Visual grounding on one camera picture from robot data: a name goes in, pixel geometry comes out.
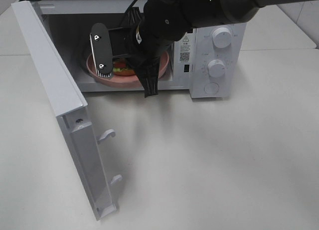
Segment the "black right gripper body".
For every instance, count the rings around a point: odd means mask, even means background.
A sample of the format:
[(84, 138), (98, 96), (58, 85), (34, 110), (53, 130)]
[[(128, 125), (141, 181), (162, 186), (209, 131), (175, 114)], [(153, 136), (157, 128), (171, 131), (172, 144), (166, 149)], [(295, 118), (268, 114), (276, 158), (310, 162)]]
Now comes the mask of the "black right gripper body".
[(129, 27), (108, 29), (112, 58), (125, 59), (131, 68), (159, 63), (159, 57), (150, 57), (145, 50), (139, 47), (136, 36), (133, 34), (134, 30)]

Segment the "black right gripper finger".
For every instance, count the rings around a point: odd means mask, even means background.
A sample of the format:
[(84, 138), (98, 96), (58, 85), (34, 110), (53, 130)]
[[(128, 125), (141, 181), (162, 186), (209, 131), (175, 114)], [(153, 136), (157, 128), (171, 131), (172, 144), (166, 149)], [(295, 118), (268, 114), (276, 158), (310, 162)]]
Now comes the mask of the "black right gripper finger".
[(96, 74), (102, 78), (113, 76), (113, 52), (109, 31), (102, 23), (92, 26), (90, 45)]
[(158, 95), (160, 59), (148, 59), (134, 67), (135, 74), (144, 89), (144, 97)]

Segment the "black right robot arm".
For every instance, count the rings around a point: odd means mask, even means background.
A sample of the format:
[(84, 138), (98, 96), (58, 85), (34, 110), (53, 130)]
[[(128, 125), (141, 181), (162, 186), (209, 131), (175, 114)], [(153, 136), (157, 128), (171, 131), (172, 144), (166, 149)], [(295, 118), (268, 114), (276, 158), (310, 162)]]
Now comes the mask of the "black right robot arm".
[(157, 95), (162, 56), (173, 49), (174, 83), (193, 98), (226, 97), (246, 23), (263, 7), (310, 0), (147, 0), (131, 2), (115, 28), (91, 28), (92, 74), (120, 86), (121, 70), (132, 70), (145, 96)]

